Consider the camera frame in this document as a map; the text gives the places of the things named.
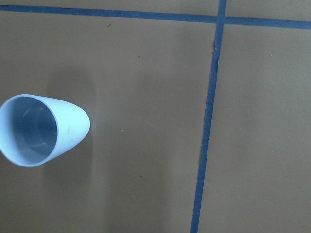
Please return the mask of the light blue plastic cup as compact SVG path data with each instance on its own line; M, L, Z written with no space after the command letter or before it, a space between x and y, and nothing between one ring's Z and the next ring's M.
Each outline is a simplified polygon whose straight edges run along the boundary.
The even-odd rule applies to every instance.
M87 113L63 100L21 94L0 108L0 150L22 167L40 166L67 152L89 129Z

